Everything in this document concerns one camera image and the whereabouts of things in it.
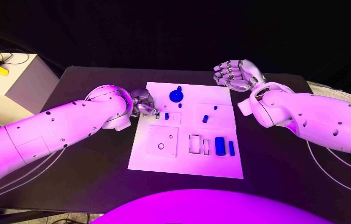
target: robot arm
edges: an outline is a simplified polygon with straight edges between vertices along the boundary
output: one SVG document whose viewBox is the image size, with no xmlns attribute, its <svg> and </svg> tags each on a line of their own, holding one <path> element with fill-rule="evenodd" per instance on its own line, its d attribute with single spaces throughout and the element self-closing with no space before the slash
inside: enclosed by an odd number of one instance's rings
<svg viewBox="0 0 351 224">
<path fill-rule="evenodd" d="M 149 95 L 148 90 L 129 93 L 117 86 L 100 86 L 86 100 L 0 127 L 0 178 L 90 137 L 102 128 L 123 130 L 130 126 L 132 114 L 141 113 L 139 108 L 146 107 L 143 113 L 155 115 L 152 97 L 141 97 L 141 94 Z"/>
<path fill-rule="evenodd" d="M 252 90 L 250 98 L 239 103 L 245 116 L 253 114 L 266 128 L 288 127 L 299 138 L 351 153 L 351 104 L 347 101 L 295 93 L 288 86 L 268 83 L 249 60 L 229 61 L 214 69 L 220 70 L 214 75 L 220 85 L 236 91 Z"/>
</svg>

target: table surface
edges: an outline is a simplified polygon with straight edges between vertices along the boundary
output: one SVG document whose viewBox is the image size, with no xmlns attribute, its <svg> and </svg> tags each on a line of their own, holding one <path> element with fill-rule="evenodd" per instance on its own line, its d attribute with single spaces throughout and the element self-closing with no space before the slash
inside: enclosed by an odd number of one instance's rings
<svg viewBox="0 0 351 224">
<path fill-rule="evenodd" d="M 301 76 L 265 74 L 269 81 L 311 93 Z M 77 99 L 100 85 L 126 90 L 148 82 L 216 86 L 213 72 L 70 67 L 44 110 Z M 245 179 L 128 170 L 138 119 L 123 131 L 100 130 L 70 146 L 50 170 L 25 186 L 0 196 L 2 208 L 106 213 L 125 203 L 159 192 L 214 189 L 249 193 L 278 200 L 338 223 L 351 222 L 351 191 L 320 169 L 307 141 L 284 127 L 262 127 L 253 115 L 236 106 L 250 92 L 232 91 Z M 325 148 L 312 145 L 323 167 L 351 186 L 351 168 Z M 2 179 L 0 184 L 26 173 L 38 160 Z"/>
</svg>

